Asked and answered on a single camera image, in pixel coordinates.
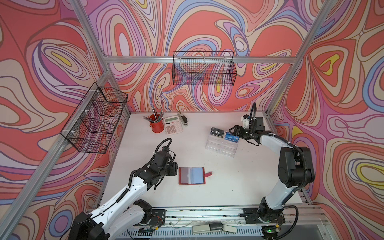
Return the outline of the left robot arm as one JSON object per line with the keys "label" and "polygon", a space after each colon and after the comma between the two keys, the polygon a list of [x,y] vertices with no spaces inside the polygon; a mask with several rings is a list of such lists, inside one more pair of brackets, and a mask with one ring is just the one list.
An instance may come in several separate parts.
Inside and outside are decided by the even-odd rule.
{"label": "left robot arm", "polygon": [[178,164],[176,154],[168,147],[156,150],[152,158],[141,168],[130,174],[129,182],[110,200],[93,210],[77,215],[68,229],[69,240],[112,240],[129,226],[139,224],[144,219],[151,220],[152,210],[137,205],[140,197],[151,188],[156,188],[166,176],[176,176]]}

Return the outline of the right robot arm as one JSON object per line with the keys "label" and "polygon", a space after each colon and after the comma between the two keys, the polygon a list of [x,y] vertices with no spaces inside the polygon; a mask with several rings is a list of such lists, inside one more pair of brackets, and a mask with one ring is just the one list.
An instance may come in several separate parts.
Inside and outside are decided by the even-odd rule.
{"label": "right robot arm", "polygon": [[229,129],[235,137],[255,146],[263,145],[279,155],[278,177],[273,190],[262,198],[258,210],[253,214],[244,213],[245,218],[258,218],[270,223],[283,213],[288,200],[299,190],[315,180],[312,153],[308,147],[299,147],[290,141],[266,131],[261,117],[247,116],[248,124],[236,125]]}

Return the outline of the clear acrylic card stand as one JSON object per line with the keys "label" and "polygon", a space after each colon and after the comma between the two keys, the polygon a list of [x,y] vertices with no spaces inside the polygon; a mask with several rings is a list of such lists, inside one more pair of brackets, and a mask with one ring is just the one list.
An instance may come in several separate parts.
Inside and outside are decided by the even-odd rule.
{"label": "clear acrylic card stand", "polygon": [[227,131],[225,131],[225,134],[222,138],[209,134],[206,142],[206,149],[234,158],[239,142],[233,143],[225,140],[226,132]]}

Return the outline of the red leather card holder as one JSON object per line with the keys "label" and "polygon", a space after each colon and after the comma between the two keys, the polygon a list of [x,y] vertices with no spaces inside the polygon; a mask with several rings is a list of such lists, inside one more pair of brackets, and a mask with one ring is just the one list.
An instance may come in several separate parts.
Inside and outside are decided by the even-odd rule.
{"label": "red leather card holder", "polygon": [[180,167],[179,168],[179,185],[204,185],[206,178],[210,177],[213,172],[205,172],[204,167]]}

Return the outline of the blue credit card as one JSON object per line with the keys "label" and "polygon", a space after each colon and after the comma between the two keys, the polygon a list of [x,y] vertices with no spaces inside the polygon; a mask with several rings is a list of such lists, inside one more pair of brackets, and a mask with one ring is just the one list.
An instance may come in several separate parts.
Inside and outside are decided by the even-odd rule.
{"label": "blue credit card", "polygon": [[233,134],[226,132],[225,135],[225,140],[233,142],[233,143],[238,143],[239,141],[236,140],[236,138],[233,136]]}

